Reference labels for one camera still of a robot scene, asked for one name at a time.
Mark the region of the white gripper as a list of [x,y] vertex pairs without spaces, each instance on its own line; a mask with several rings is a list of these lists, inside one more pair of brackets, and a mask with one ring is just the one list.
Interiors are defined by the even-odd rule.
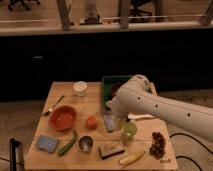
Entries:
[[106,106],[110,109],[110,112],[115,118],[124,119],[126,117],[126,114],[121,109],[121,103],[116,98],[107,101]]

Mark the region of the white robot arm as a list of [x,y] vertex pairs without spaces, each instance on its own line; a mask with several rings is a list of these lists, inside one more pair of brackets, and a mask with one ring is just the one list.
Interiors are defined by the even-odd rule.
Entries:
[[150,114],[213,142],[213,108],[168,99],[149,93],[150,82],[144,75],[134,75],[106,104],[121,123],[130,113]]

